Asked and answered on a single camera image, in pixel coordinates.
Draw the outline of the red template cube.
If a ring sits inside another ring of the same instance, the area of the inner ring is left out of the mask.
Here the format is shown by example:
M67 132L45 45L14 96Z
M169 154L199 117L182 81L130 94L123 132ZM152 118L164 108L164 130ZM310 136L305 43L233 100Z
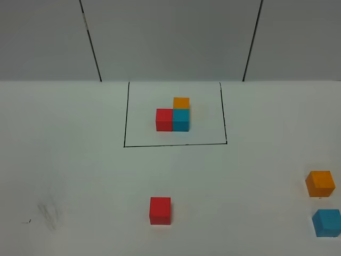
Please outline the red template cube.
M171 132L173 130L173 110L156 110L156 131Z

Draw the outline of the blue template cube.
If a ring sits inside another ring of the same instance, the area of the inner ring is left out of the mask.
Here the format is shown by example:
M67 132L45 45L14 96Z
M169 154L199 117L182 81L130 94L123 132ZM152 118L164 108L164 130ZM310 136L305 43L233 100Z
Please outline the blue template cube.
M190 110L173 109L173 132L188 132L190 127Z

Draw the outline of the orange template cube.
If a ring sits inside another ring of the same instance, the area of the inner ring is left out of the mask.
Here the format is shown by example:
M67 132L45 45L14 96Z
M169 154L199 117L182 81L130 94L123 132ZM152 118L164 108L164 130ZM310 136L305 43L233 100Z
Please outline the orange template cube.
M185 97L174 97L173 108L174 109L189 109L190 108L190 99L185 98Z

